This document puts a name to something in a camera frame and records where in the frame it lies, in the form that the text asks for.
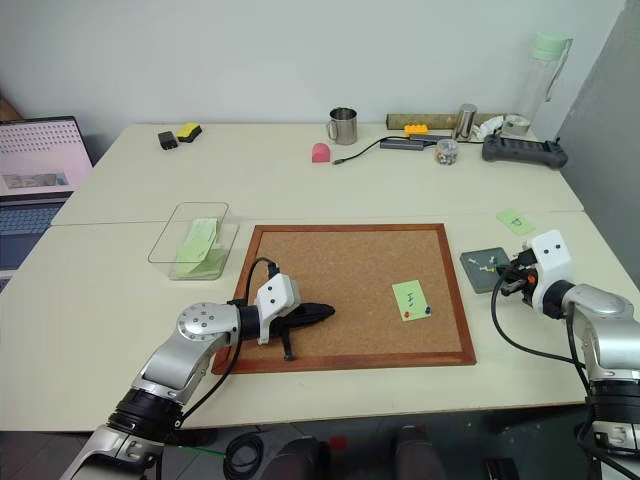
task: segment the cork bulletin board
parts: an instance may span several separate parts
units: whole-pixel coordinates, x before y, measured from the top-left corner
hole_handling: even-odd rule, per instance
[[[235,298],[259,256],[298,282],[303,302],[336,313],[291,331],[293,361],[284,360],[279,339],[244,342],[234,373],[475,364],[444,225],[257,225]],[[266,279],[259,264],[250,299]],[[403,321],[392,285],[412,280],[432,315]],[[214,373],[230,359],[230,349],[220,351]]]

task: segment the laptop keyboard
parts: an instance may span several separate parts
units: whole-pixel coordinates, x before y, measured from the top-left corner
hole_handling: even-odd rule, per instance
[[[60,207],[0,210],[0,235],[44,233]]]

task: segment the wooden frame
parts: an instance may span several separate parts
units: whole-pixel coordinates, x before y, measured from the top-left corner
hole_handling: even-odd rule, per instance
[[[379,353],[358,355],[334,355],[302,357],[294,361],[286,362],[279,358],[256,359],[243,358],[242,354],[234,369],[234,373],[266,373],[307,370],[339,370],[361,368],[386,368],[409,366],[436,366],[436,365],[472,365],[476,363],[475,353],[471,342],[469,327],[467,325],[460,291],[458,288],[449,243],[442,224],[386,224],[386,225],[256,225],[245,262],[235,290],[235,298],[244,295],[251,264],[258,256],[264,234],[270,232],[383,232],[383,231],[435,231],[437,243],[440,248],[440,256],[444,267],[446,287],[449,292],[450,302],[455,318],[457,336],[460,349],[457,351],[434,351],[418,353]],[[213,372],[221,374],[227,368],[231,359],[230,349],[220,351],[214,360]]]

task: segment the laptop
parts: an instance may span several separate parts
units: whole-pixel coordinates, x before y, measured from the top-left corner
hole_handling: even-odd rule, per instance
[[[20,266],[92,167],[72,116],[0,122],[0,270]]]

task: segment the green bottle cap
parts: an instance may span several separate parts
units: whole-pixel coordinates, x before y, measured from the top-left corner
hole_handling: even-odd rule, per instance
[[[567,48],[567,43],[570,40],[569,37],[538,33],[531,47],[531,55],[537,60],[545,60],[548,62],[558,60],[562,56],[562,52]]]

